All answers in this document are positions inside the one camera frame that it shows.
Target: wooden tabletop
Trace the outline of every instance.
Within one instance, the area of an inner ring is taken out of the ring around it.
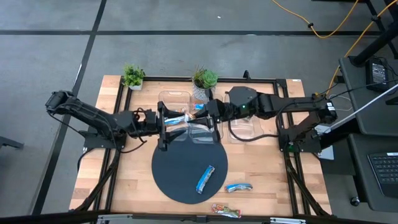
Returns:
[[[108,113],[113,112],[118,93],[120,76],[105,75],[99,90],[96,107]],[[271,84],[264,83],[218,83],[216,94],[225,96],[232,86],[248,86],[259,92],[273,94]],[[300,80],[287,80],[289,96],[304,96]],[[138,107],[156,110],[159,93],[164,90],[187,91],[192,94],[191,82],[144,82],[141,91],[133,91],[129,110]],[[123,91],[124,108],[126,88]],[[293,113],[294,123],[298,124],[308,113]],[[276,133],[275,118],[258,120],[263,133]],[[263,138],[254,142],[233,141],[229,137],[226,125],[223,126],[221,140],[228,157],[228,174],[224,185],[247,182],[253,185],[252,191],[226,193],[224,188],[209,200],[195,205],[176,202],[164,195],[152,176],[151,160],[158,136],[145,137],[148,140],[140,149],[122,154],[114,188],[112,212],[123,213],[164,213],[164,214],[212,214],[214,203],[241,209],[243,215],[271,216],[292,215],[285,165],[279,151],[277,138]],[[139,144],[138,139],[127,138],[124,150]],[[87,154],[80,166],[70,208],[76,208],[95,187],[100,176],[104,149],[95,149]],[[305,183],[322,208],[331,213],[328,195],[320,162],[310,153],[301,153]],[[303,213],[300,191],[297,186],[298,208]],[[108,186],[104,188],[100,208],[104,208]]]

